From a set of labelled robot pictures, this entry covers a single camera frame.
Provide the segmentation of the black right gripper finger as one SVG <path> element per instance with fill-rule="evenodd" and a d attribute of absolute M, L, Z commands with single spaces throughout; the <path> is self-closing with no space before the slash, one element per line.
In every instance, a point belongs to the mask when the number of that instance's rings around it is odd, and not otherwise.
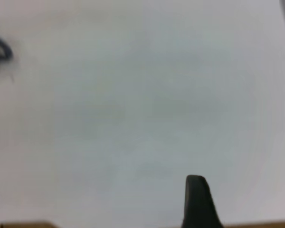
<path fill-rule="evenodd" d="M 185 185 L 182 228 L 223 228 L 206 179 L 188 175 Z"/>

